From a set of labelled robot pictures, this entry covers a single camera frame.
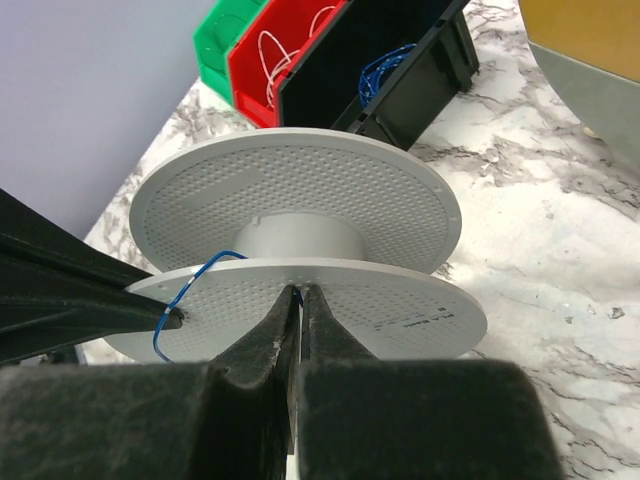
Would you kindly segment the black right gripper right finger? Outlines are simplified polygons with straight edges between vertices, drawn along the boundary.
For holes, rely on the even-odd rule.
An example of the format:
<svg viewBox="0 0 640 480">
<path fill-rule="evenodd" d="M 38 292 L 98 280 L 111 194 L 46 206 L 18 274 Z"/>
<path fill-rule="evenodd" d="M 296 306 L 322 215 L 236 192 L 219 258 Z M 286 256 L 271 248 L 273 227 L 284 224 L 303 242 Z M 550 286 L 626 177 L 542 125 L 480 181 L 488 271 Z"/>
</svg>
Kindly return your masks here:
<svg viewBox="0 0 640 480">
<path fill-rule="evenodd" d="M 317 286 L 303 303 L 297 378 L 304 479 L 564 475 L 522 369 L 496 360 L 379 360 L 335 319 Z"/>
</svg>

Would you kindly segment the white perforated cable spool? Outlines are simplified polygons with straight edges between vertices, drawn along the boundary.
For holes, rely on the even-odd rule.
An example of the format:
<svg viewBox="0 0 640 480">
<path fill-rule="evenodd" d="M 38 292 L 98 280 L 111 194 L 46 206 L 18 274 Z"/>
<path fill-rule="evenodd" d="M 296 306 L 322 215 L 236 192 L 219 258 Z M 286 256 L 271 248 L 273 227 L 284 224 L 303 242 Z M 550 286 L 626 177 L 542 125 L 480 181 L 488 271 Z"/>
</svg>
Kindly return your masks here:
<svg viewBox="0 0 640 480">
<path fill-rule="evenodd" d="M 129 225 L 157 269 L 130 292 L 184 316 L 178 329 L 107 337 L 139 363 L 215 357 L 289 285 L 320 287 L 382 359 L 456 358 L 487 331 L 480 304 L 435 275 L 461 234 L 454 192 L 378 140 L 312 128 L 215 138 L 151 172 Z"/>
</svg>

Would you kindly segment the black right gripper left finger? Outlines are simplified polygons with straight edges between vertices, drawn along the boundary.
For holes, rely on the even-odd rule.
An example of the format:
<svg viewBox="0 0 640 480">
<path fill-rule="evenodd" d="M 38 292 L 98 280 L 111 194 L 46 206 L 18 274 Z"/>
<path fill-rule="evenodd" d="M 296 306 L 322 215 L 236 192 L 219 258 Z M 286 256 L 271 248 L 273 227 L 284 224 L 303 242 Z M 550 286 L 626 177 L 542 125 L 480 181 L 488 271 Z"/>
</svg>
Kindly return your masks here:
<svg viewBox="0 0 640 480">
<path fill-rule="evenodd" d="M 5 479 L 282 479 L 298 292 L 209 362 L 1 372 Z"/>
</svg>

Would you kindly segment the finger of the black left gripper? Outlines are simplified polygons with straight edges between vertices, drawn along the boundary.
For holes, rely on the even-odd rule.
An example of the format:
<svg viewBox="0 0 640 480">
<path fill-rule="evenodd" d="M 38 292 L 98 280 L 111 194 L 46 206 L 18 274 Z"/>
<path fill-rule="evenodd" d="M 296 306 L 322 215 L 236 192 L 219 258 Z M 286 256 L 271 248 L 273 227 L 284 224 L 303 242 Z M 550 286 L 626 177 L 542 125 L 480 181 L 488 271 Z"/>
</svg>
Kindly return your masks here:
<svg viewBox="0 0 640 480">
<path fill-rule="evenodd" d="M 127 292 L 148 273 L 1 194 L 1 362 L 114 334 L 152 332 L 163 303 Z"/>
</svg>

